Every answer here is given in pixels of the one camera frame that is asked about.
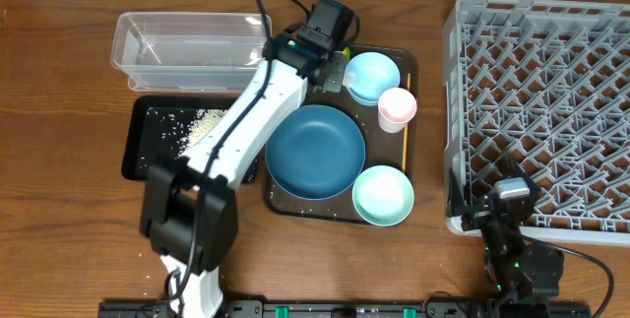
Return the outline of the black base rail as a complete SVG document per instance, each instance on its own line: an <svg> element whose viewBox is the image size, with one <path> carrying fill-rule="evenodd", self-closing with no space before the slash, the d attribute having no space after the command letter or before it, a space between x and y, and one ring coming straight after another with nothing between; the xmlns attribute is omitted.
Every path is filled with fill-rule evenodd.
<svg viewBox="0 0 630 318"><path fill-rule="evenodd" d="M289 304L234 300L215 314L217 318L457 318L492 317L480 304L466 308L462 303L438 301L426 305L359 305L349 303ZM585 318L591 315L582 304L551 304L538 307L508 304L499 308L498 317ZM173 318L175 311L166 303L102 302L98 318Z"/></svg>

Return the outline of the dark blue plate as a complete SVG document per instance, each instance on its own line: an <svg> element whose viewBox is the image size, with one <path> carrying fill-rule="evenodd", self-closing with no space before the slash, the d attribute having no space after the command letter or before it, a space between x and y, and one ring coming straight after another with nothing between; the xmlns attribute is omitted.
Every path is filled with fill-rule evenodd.
<svg viewBox="0 0 630 318"><path fill-rule="evenodd" d="M363 170L366 145L360 128L344 112L321 104L301 106L266 144L266 166L285 192L326 200L346 191Z"/></svg>

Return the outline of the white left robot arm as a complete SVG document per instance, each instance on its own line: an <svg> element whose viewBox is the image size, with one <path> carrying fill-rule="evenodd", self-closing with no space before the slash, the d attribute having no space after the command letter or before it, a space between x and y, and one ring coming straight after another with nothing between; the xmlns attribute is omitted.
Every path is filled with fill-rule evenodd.
<svg viewBox="0 0 630 318"><path fill-rule="evenodd" d="M209 134L180 157L158 156L149 166L140 232L168 270L161 315L216 315L218 267L238 232L235 195L245 172L359 25L349 7L319 0L305 24L268 36L250 83Z"/></svg>

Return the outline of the pink cup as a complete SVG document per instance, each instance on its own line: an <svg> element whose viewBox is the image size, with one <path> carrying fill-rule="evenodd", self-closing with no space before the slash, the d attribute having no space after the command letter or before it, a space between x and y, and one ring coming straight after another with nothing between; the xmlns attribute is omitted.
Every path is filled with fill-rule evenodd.
<svg viewBox="0 0 630 318"><path fill-rule="evenodd" d="M387 133L398 133L415 117L417 103L408 90L391 88L381 94L377 108L380 128Z"/></svg>

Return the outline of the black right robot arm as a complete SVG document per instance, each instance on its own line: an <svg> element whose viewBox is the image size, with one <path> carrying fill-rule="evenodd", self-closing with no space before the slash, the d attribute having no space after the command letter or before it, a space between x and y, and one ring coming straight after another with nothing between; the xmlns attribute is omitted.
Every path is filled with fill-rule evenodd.
<svg viewBox="0 0 630 318"><path fill-rule="evenodd" d="M513 161L511 173L476 203L464 203L453 170L448 175L451 213L462 230L478 230L485 243L484 266L497 284L496 297L478 305L474 317L549 317L548 300L559 295L564 255L547 242L527 239L520 224L534 213L541 189Z"/></svg>

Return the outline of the clear plastic bin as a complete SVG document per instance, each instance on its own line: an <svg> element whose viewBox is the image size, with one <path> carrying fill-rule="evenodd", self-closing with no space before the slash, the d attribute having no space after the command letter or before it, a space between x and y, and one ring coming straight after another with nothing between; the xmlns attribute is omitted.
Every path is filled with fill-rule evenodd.
<svg viewBox="0 0 630 318"><path fill-rule="evenodd" d="M271 21L257 13L128 12L110 62L135 92L240 92L263 60L263 24Z"/></svg>

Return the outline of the light blue bowl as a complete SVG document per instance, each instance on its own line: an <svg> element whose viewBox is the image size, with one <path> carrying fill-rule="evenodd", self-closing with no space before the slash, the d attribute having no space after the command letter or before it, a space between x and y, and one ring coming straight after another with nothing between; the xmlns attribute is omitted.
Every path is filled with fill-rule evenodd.
<svg viewBox="0 0 630 318"><path fill-rule="evenodd" d="M397 88L401 73L394 60L379 52L363 52L346 65L343 85L359 104L375 106L383 92Z"/></svg>

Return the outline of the mint green bowl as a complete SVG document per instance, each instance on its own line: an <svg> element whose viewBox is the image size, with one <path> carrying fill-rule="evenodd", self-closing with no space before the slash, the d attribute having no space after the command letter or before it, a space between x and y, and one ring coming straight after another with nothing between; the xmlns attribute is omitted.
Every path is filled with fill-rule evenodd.
<svg viewBox="0 0 630 318"><path fill-rule="evenodd" d="M356 178L351 198L359 216L376 226L402 223L414 205L410 180L400 170L388 165L367 168Z"/></svg>

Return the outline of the green yellow snack wrapper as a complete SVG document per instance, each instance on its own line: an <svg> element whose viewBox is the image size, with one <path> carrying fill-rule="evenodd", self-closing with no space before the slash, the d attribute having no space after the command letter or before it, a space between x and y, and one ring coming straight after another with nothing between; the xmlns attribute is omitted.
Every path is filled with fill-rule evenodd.
<svg viewBox="0 0 630 318"><path fill-rule="evenodd" d="M346 62L349 62L350 60L350 49L349 47L346 47L343 51L342 51L343 55L346 58Z"/></svg>

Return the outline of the grey dishwasher rack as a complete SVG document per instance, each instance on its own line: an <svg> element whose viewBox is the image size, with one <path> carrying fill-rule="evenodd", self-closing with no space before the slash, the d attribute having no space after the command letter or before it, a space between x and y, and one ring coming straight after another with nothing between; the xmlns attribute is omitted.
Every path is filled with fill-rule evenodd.
<svg viewBox="0 0 630 318"><path fill-rule="evenodd" d="M629 8L457 0L442 31L446 224L519 167L540 187L526 235L629 243Z"/></svg>

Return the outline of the pile of white rice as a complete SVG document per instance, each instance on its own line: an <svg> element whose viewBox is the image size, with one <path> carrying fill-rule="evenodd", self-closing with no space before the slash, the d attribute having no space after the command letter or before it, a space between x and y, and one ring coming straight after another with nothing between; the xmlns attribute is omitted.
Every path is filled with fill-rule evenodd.
<svg viewBox="0 0 630 318"><path fill-rule="evenodd" d="M224 109L198 109L193 113L191 121L180 123L183 135L179 139L179 153L196 145L210 133L226 114Z"/></svg>

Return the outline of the black plastic tray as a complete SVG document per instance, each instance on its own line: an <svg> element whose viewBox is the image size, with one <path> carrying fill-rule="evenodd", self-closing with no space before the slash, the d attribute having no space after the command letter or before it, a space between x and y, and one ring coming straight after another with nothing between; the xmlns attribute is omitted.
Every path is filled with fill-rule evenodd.
<svg viewBox="0 0 630 318"><path fill-rule="evenodd" d="M232 97L191 95L145 95L133 106L121 173L128 180L143 180L150 163L159 155L181 156L180 123L191 121L198 109L224 109L234 103Z"/></svg>

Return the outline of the wooden chopstick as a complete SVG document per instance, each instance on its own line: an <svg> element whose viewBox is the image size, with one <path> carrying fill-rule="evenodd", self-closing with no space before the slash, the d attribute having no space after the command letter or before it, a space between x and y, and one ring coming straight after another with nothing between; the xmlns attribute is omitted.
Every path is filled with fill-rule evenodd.
<svg viewBox="0 0 630 318"><path fill-rule="evenodd" d="M411 73L408 73L407 76L407 84L406 91L410 91L411 86ZM403 154L402 154L402 172L407 173L407 164L408 164L408 142L409 142L409 124L406 124L404 127L404 138L403 138Z"/></svg>

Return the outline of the dark brown serving tray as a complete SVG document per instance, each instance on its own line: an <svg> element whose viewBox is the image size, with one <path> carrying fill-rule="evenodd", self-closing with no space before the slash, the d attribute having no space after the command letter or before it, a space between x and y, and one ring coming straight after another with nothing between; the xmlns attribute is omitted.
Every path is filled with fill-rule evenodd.
<svg viewBox="0 0 630 318"><path fill-rule="evenodd" d="M392 58L401 72L401 87L407 84L408 73L411 73L411 86L409 91L416 93L418 89L418 65L415 58L406 50L369 45L354 45L350 48L352 57L363 52L379 52ZM346 89L339 93L310 92L305 103L322 104L334 107L344 112L356 123L363 133L366 146L366 167L374 165L389 165L402 171L402 154L404 131L390 134L383 131L377 122L377 108L364 106L354 101ZM414 147L415 122L409 123L408 142L408 178L412 178L413 171L413 147ZM265 185L264 201L268 208L279 215L305 217L310 219L335 221L342 223L365 224L356 212L351 199L351 190L326 200L305 200L295 197L284 191L272 178L267 179Z"/></svg>

